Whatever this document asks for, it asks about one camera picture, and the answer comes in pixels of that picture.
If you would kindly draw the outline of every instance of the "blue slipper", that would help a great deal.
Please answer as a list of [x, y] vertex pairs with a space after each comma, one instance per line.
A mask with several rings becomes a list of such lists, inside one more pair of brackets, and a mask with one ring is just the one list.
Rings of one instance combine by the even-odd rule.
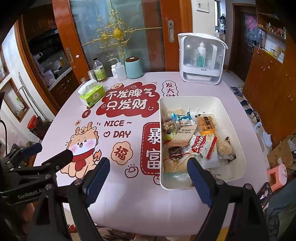
[[244, 97], [240, 90], [233, 92], [233, 94], [235, 94], [239, 98], [243, 98]]
[[248, 103], [248, 101], [247, 100], [243, 100], [242, 102], [241, 102], [241, 105], [242, 106], [247, 106], [249, 103]]
[[237, 88], [237, 87], [230, 86], [230, 88], [231, 88], [233, 91], [239, 91], [239, 88]]
[[254, 110], [249, 108], [249, 109], [245, 110], [245, 112], [246, 112], [247, 115], [250, 115], [250, 114], [252, 114], [254, 112]]

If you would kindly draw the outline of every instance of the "red scarf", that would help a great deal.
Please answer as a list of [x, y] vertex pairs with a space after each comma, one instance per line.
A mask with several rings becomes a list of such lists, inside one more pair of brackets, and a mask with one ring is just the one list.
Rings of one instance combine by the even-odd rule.
[[73, 156], [72, 162], [75, 162], [75, 170], [77, 172], [81, 171], [82, 168], [85, 167], [85, 165], [86, 165], [85, 159], [88, 158], [90, 155], [92, 155], [93, 152], [94, 152], [94, 148], [90, 149], [89, 151], [87, 151], [85, 153]]

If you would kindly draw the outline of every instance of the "phone screen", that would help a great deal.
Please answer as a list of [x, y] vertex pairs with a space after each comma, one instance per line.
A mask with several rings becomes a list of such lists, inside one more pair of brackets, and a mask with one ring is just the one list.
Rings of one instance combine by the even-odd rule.
[[266, 206], [272, 196], [272, 190], [268, 182], [266, 182], [260, 191], [257, 193], [262, 209]]

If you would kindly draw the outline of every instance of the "pink stool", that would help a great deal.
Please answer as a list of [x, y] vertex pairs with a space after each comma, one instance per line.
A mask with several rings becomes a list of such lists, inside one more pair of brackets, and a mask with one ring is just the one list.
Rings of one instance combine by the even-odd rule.
[[284, 164], [279, 164], [273, 169], [268, 170], [267, 174], [275, 176], [276, 183], [271, 186], [272, 192], [287, 183], [287, 170]]

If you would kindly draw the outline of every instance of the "green tissue box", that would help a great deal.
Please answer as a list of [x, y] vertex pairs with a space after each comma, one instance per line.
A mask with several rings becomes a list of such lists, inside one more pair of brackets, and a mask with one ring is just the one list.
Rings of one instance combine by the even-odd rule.
[[100, 100], [105, 95], [104, 87], [101, 85], [96, 85], [90, 89], [85, 95], [80, 95], [82, 103], [88, 107], [92, 107], [98, 100]]

